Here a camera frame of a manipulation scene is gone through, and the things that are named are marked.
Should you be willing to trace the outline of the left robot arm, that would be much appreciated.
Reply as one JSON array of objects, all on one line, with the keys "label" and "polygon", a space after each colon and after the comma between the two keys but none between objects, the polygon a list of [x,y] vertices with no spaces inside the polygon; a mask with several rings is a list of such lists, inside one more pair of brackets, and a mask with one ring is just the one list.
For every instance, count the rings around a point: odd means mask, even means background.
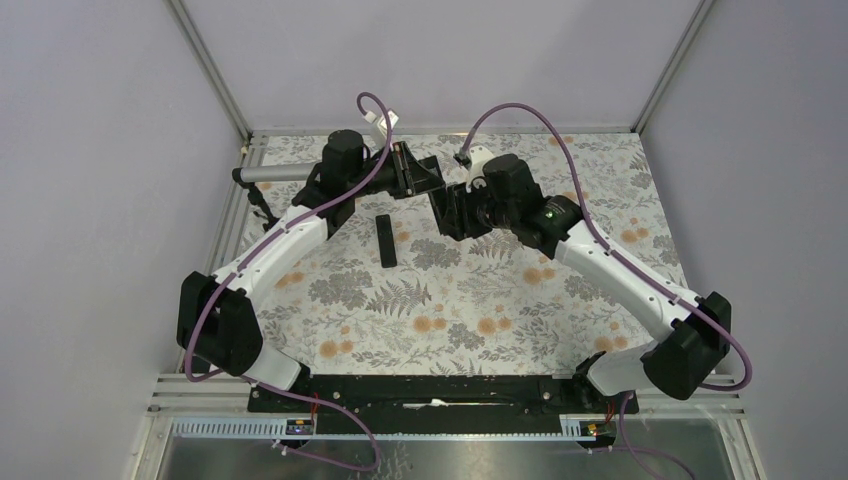
[{"label": "left robot arm", "polygon": [[288,411],[309,401],[306,366],[266,343],[255,313],[295,264],[329,240],[355,211],[359,197],[387,193],[405,199],[443,186],[439,163],[418,160],[402,141],[371,152],[353,130],[331,133],[315,164],[287,165],[305,182],[292,204],[251,247],[214,273],[193,272],[182,283],[176,341],[194,357],[251,383],[272,386]]}]

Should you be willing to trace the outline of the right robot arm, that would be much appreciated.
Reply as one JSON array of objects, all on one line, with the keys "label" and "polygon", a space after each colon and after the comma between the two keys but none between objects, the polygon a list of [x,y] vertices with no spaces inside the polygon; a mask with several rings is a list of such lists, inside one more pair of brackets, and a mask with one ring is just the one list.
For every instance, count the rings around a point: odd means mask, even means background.
[{"label": "right robot arm", "polygon": [[700,296],[663,278],[592,227],[570,198],[544,195],[517,156],[487,160],[470,185],[444,184],[428,197],[441,234],[462,241],[508,230],[603,289],[651,335],[643,345],[596,354],[577,368],[573,396],[583,410],[597,412],[613,395],[650,387],[687,400],[729,352],[725,297]]}]

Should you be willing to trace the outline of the black remote control back up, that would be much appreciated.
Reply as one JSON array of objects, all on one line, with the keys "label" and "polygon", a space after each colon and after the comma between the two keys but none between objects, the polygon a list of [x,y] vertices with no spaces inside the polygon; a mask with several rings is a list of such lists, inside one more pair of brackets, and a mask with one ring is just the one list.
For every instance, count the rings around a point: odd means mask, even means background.
[{"label": "black remote control back up", "polygon": [[375,226],[381,266],[385,269],[396,267],[398,261],[391,217],[388,214],[376,216]]}]

